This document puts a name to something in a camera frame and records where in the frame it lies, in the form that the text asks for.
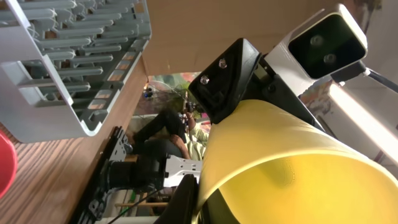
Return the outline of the yellow cup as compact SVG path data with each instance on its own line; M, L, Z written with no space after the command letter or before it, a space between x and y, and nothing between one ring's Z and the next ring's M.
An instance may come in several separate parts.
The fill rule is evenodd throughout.
M288 112L244 100L211 127L196 210L217 223L396 223L397 179Z

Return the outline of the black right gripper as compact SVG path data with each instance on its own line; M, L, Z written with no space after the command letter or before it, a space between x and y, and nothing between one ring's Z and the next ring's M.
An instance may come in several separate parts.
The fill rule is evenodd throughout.
M211 123L228 117L242 100L266 101L323 131L282 78L266 62L251 43L236 40L188 87Z

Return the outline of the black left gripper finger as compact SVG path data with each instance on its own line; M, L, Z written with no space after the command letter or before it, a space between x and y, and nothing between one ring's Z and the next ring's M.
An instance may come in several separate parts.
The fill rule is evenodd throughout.
M165 210L154 224L191 223L197 196L198 183L195 176L193 174L185 175Z

